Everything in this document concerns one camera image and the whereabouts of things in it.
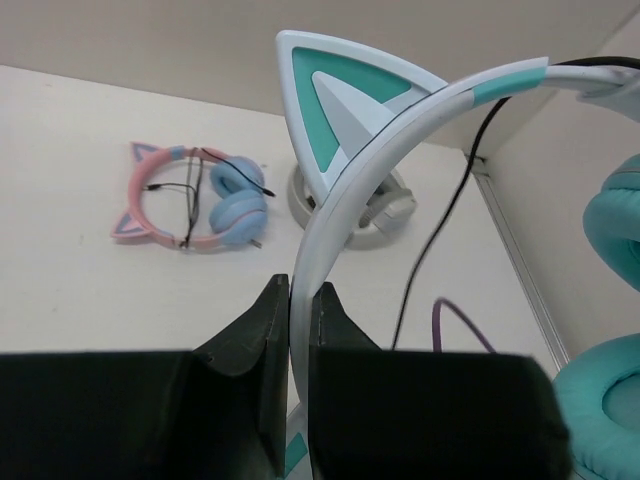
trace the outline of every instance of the pink cat ear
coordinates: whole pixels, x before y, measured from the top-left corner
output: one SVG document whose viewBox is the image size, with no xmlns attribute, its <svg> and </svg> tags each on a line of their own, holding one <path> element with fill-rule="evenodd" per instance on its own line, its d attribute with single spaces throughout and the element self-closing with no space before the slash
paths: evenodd
<svg viewBox="0 0 640 480">
<path fill-rule="evenodd" d="M 147 158 L 153 152 L 157 152 L 158 150 L 161 150 L 161 148 L 156 145 L 131 142 L 131 155 L 133 156 L 133 160 L 136 163 L 140 163 L 142 160 Z"/>
<path fill-rule="evenodd" d="M 111 232 L 111 236 L 113 238 L 135 238 L 144 237 L 149 233 L 149 230 L 144 228 L 129 212 L 125 212 Z"/>
</svg>

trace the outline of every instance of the teal ear cushion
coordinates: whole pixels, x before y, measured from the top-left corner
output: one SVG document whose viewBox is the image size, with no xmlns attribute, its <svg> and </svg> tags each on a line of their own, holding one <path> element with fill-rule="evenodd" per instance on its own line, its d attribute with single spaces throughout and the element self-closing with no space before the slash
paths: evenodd
<svg viewBox="0 0 640 480">
<path fill-rule="evenodd" d="M 556 376 L 554 389 L 571 432 L 576 472 L 583 478 L 640 479 L 640 431 L 616 423 L 605 412 L 607 393 L 638 374 L 640 334 L 635 334 L 587 350 Z M 636 392 L 622 390 L 627 410 L 640 404 Z M 620 402 L 618 396 L 616 408 Z"/>
<path fill-rule="evenodd" d="M 607 178 L 587 205 L 582 223 L 600 258 L 640 290 L 640 155 Z"/>
</svg>

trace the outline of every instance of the headband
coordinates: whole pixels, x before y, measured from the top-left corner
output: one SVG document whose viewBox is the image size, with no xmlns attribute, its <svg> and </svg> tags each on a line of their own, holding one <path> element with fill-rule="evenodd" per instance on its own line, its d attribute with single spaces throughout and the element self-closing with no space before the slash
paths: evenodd
<svg viewBox="0 0 640 480">
<path fill-rule="evenodd" d="M 178 248 L 182 239 L 155 227 L 144 214 L 141 199 L 147 182 L 156 170 L 173 161 L 193 157 L 216 164 L 229 158 L 229 155 L 214 148 L 201 149 L 186 148 L 184 146 L 158 148 L 140 143 L 132 143 L 131 149 L 136 168 L 127 188 L 129 208 L 118 221 L 111 236 L 116 239 L 150 237 L 165 247 Z M 221 239 L 225 233 L 223 231 L 215 235 L 194 237 L 190 240 L 190 245 L 198 249 L 217 247 L 221 244 Z"/>
<path fill-rule="evenodd" d="M 277 47 L 287 125 L 319 204 L 298 251 L 290 303 L 292 367 L 305 409 L 313 297 L 366 201 L 418 143 L 477 106 L 538 86 L 576 90 L 582 102 L 640 121 L 640 81 L 628 72 L 549 66 L 538 58 L 447 84 L 387 53 L 332 37 L 281 32 Z"/>
</svg>

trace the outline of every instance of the pink cat ear headphones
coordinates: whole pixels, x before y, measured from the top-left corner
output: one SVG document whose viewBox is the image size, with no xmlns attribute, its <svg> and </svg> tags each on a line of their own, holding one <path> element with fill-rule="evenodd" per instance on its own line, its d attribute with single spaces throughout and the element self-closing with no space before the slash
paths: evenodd
<svg viewBox="0 0 640 480">
<path fill-rule="evenodd" d="M 129 181 L 129 208 L 111 232 L 112 237 L 119 240 L 149 237 L 170 248 L 211 249 L 220 245 L 255 242 L 264 231 L 267 203 L 263 195 L 275 195 L 264 188 L 264 174 L 252 160 L 229 156 L 213 148 L 159 148 L 141 143 L 132 143 L 131 148 L 136 169 Z M 209 178 L 213 189 L 223 200 L 209 215 L 213 235 L 190 238 L 189 233 L 186 238 L 176 238 L 151 224 L 142 210 L 142 192 L 156 190 L 163 185 L 147 185 L 153 172 L 163 165 L 185 158 L 215 164 Z"/>
</svg>

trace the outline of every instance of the black cable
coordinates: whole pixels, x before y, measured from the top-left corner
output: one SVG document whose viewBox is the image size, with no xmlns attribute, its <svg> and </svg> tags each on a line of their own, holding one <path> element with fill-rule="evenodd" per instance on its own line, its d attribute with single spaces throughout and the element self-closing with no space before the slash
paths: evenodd
<svg viewBox="0 0 640 480">
<path fill-rule="evenodd" d="M 247 177 L 244 172 L 242 170 L 240 170 L 238 167 L 236 167 L 233 163 L 226 161 L 224 158 L 219 157 L 218 155 L 214 155 L 213 153 L 211 153 L 210 151 L 208 151 L 205 148 L 201 148 L 200 150 L 202 150 L 204 153 L 206 153 L 207 155 L 209 155 L 212 158 L 215 158 L 216 160 L 218 160 L 219 162 L 222 163 L 226 163 L 227 165 L 229 165 L 231 168 L 233 168 L 235 171 L 237 171 L 240 175 L 242 175 L 249 183 L 251 183 L 252 185 L 258 187 L 260 189 L 260 191 L 262 193 L 264 193 L 267 197 L 275 197 L 276 194 L 273 193 L 271 190 L 269 190 L 268 188 L 264 188 L 262 185 L 254 182 L 253 180 L 251 180 L 249 177 Z"/>
<path fill-rule="evenodd" d="M 195 153 L 195 148 L 191 150 L 189 154 L 189 164 L 187 167 L 187 185 L 191 185 L 191 171 L 193 166 L 193 155 Z M 204 161 L 200 158 L 200 166 L 198 169 L 198 178 L 196 179 L 196 186 L 193 192 L 193 207 L 191 205 L 191 199 L 189 196 L 189 190 L 187 190 L 187 209 L 189 216 L 189 223 L 187 234 L 184 237 L 184 240 L 180 242 L 180 247 L 189 248 L 189 242 L 191 241 L 191 234 L 193 233 L 193 229 L 198 223 L 198 217 L 200 216 L 200 184 L 202 183 L 202 174 L 204 171 Z"/>
<path fill-rule="evenodd" d="M 185 188 L 185 193 L 187 196 L 187 218 L 188 218 L 188 226 L 187 226 L 187 234 L 184 237 L 184 240 L 180 242 L 181 248 L 189 248 L 189 242 L 191 241 L 191 235 L 193 233 L 193 229 L 198 222 L 198 217 L 200 216 L 200 184 L 202 183 L 202 174 L 204 170 L 204 162 L 200 159 L 200 165 L 198 169 L 198 178 L 196 180 L 196 186 L 191 185 L 191 174 L 193 170 L 193 155 L 195 153 L 195 149 L 191 150 L 189 154 L 189 162 L 187 164 L 187 179 L 186 183 L 176 183 L 176 182 L 163 182 L 163 183 L 151 183 L 147 185 L 144 189 L 148 191 L 160 190 L 162 187 L 183 187 Z"/>
<path fill-rule="evenodd" d="M 622 67 L 622 68 L 631 68 L 634 70 L 640 70 L 640 59 L 632 58 L 632 57 L 588 57 L 588 58 L 579 58 L 577 60 L 570 60 L 568 62 L 562 62 L 556 65 L 565 65 L 565 66 L 573 65 L 573 66 L 580 66 L 580 67 L 611 66 L 611 67 Z M 391 343 L 392 350 L 395 350 L 395 348 L 398 345 L 398 340 L 400 338 L 400 331 L 402 329 L 402 324 L 404 322 L 404 315 L 407 309 L 407 304 L 409 302 L 409 295 L 411 294 L 411 289 L 413 287 L 413 282 L 416 278 L 416 275 L 418 274 L 418 271 L 420 270 L 420 267 L 422 266 L 424 259 L 427 256 L 427 253 L 429 252 L 429 250 L 437 240 L 444 226 L 449 221 L 449 217 L 451 217 L 451 214 L 453 213 L 453 210 L 456 207 L 458 200 L 460 199 L 460 195 L 462 194 L 464 187 L 469 181 L 469 177 L 471 176 L 471 170 L 473 168 L 473 162 L 476 158 L 476 155 L 478 153 L 478 148 L 480 147 L 480 142 L 482 141 L 482 137 L 484 136 L 484 133 L 487 130 L 487 127 L 489 126 L 493 118 L 496 116 L 496 114 L 500 111 L 500 109 L 505 105 L 505 103 L 509 101 L 510 98 L 511 97 L 505 97 L 498 100 L 496 104 L 491 108 L 487 116 L 485 117 L 484 121 L 482 122 L 482 125 L 480 125 L 480 128 L 478 129 L 478 133 L 476 133 L 476 136 L 473 140 L 471 151 L 469 152 L 469 157 L 467 160 L 467 166 L 464 170 L 464 173 L 462 174 L 462 178 L 460 179 L 460 182 L 458 183 L 456 190 L 451 196 L 451 199 L 447 204 L 447 208 L 445 209 L 444 214 L 442 215 L 442 217 L 440 217 L 440 220 L 438 221 L 436 228 L 431 232 L 431 235 L 429 235 L 427 242 L 425 243 L 424 247 L 422 247 L 422 250 L 420 250 L 418 258 L 416 259 L 416 261 L 413 264 L 413 267 L 411 268 L 411 273 L 409 274 L 409 278 L 404 288 L 404 294 L 402 296 L 402 304 L 400 306 L 400 312 L 398 313 L 398 320 L 396 322 L 396 328 L 393 334 L 393 342 Z"/>
</svg>

